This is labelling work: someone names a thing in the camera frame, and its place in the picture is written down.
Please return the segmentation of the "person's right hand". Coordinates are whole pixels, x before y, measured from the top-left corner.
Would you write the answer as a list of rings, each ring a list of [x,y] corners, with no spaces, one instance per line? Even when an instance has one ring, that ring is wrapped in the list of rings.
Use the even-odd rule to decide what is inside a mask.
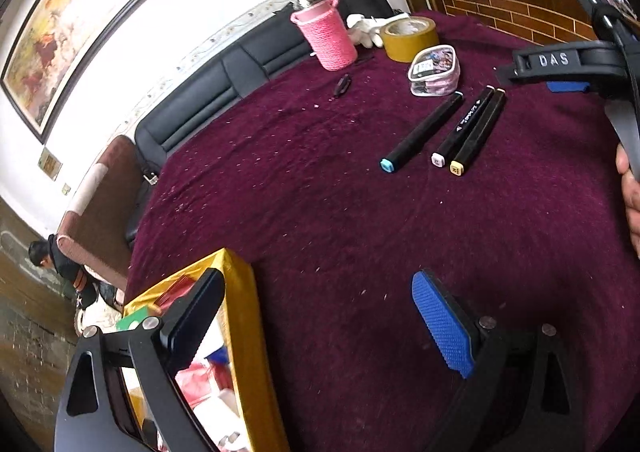
[[[627,153],[620,144],[616,149],[615,163],[622,179],[620,184],[622,185],[631,244],[637,256],[640,257],[640,184],[634,178]]]

